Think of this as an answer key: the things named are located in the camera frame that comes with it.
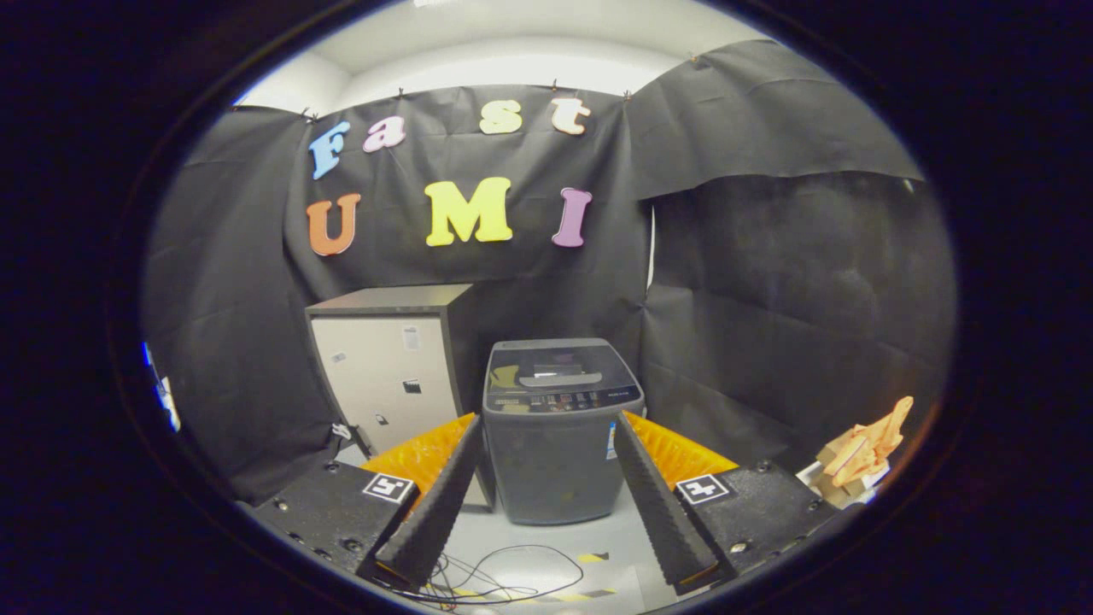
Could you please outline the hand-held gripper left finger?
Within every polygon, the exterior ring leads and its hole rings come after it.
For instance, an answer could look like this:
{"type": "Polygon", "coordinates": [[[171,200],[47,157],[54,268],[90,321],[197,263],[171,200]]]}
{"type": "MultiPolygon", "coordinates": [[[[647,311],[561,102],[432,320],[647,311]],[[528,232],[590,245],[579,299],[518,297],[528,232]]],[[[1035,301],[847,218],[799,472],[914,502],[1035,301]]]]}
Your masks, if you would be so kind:
{"type": "Polygon", "coordinates": [[[248,512],[325,567],[393,590],[430,582],[484,452],[465,415],[351,465],[327,460],[248,512]]]}

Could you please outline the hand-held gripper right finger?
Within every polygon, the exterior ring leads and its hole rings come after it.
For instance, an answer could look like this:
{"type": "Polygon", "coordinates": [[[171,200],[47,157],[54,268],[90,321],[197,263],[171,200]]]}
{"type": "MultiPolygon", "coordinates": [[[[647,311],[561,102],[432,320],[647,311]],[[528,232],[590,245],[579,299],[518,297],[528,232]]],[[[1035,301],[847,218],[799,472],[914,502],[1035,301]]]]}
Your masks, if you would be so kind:
{"type": "Polygon", "coordinates": [[[666,583],[685,595],[789,555],[839,510],[769,460],[734,465],[618,413],[614,450],[666,583]]]}

